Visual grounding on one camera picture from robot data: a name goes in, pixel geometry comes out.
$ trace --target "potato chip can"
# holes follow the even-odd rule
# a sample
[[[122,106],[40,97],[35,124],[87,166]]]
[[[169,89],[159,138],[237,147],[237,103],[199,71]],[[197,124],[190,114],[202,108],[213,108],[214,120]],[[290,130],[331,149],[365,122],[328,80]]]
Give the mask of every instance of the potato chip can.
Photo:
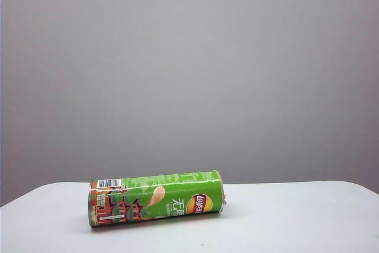
[[[92,180],[91,226],[220,212],[224,204],[218,171]]]

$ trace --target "white tabletop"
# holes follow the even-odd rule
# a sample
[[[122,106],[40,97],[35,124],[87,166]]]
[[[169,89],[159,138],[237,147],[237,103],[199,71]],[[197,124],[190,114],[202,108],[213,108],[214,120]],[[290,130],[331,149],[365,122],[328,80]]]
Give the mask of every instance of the white tabletop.
[[[91,228],[88,183],[1,208],[1,252],[379,252],[379,195],[339,181],[226,184],[222,213]]]

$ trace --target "green chip canister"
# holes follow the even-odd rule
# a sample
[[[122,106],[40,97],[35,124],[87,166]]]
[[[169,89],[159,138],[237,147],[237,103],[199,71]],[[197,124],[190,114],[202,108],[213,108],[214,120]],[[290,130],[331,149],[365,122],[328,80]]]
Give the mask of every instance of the green chip canister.
[[[224,191],[218,171],[93,180],[89,188],[91,226],[219,212]]]

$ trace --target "gray wall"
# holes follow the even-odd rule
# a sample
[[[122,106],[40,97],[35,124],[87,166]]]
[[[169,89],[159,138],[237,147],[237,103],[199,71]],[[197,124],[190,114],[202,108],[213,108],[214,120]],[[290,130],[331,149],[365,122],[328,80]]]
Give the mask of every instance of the gray wall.
[[[378,0],[2,0],[2,204],[217,168],[379,191]]]

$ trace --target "lay's logo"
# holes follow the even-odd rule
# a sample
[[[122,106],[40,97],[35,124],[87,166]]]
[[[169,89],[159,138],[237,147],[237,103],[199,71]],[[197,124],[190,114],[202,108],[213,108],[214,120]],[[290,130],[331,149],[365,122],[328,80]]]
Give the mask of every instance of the lay's logo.
[[[212,199],[204,194],[192,196],[187,204],[187,213],[204,213],[209,212],[213,207]]]

